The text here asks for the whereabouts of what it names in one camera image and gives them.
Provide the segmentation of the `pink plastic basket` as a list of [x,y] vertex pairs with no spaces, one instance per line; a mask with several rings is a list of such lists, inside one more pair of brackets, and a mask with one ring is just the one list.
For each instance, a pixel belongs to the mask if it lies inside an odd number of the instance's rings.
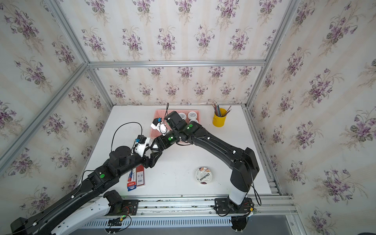
[[[201,123],[201,114],[199,110],[192,110],[192,109],[178,109],[178,110],[168,110],[167,114],[171,113],[172,111],[176,111],[177,113],[185,113],[188,115],[189,112],[195,111],[198,114],[197,120]],[[164,120],[165,117],[165,109],[158,109],[155,111],[154,120],[152,121],[150,138],[154,139],[162,134],[166,134],[167,132],[171,131],[167,122]],[[187,123],[190,122],[190,119],[187,117],[185,120]]]

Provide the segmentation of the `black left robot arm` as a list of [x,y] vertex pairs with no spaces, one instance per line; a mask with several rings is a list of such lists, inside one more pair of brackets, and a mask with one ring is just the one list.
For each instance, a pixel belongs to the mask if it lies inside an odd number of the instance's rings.
[[109,159],[94,170],[69,194],[44,211],[30,218],[20,217],[10,225],[13,235],[50,235],[66,218],[81,206],[96,198],[119,182],[122,175],[143,165],[154,167],[162,151],[152,149],[150,156],[131,154],[126,146],[110,152]]

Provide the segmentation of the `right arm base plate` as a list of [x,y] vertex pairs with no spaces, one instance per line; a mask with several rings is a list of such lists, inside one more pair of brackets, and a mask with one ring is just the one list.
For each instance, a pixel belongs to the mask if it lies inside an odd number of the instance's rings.
[[220,216],[226,216],[228,214],[247,214],[251,213],[254,209],[254,203],[251,198],[244,198],[240,205],[235,204],[228,197],[227,198],[215,198],[214,210]]

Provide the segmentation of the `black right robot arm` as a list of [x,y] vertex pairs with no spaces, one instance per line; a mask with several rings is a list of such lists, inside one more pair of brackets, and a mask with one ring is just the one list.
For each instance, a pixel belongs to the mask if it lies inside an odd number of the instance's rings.
[[171,128],[170,131],[153,140],[147,166],[154,167],[162,152],[179,142],[198,146],[220,159],[232,170],[230,182],[235,189],[228,198],[232,204],[240,206],[259,173],[259,165],[254,151],[248,147],[243,150],[232,146],[196,122],[186,123],[183,120],[178,124],[169,122],[168,126]]

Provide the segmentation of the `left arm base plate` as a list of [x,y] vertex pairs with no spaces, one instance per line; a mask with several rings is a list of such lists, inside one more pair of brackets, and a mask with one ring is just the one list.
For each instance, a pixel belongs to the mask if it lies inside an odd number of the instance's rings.
[[136,215],[140,202],[137,199],[123,199],[116,190],[106,192],[103,198],[109,207],[106,216]]

